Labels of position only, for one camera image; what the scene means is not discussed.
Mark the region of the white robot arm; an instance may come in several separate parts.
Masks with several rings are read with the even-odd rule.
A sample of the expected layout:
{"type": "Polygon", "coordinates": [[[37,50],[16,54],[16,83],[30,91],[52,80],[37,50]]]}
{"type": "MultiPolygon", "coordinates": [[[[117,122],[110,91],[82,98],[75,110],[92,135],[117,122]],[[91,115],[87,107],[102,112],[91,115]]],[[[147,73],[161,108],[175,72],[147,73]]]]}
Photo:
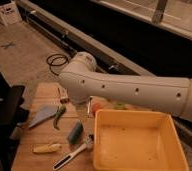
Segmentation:
{"type": "Polygon", "coordinates": [[[192,122],[192,79],[104,74],[95,71],[95,58],[78,52],[60,72],[60,84],[74,105],[100,96],[170,113],[192,122]]]}

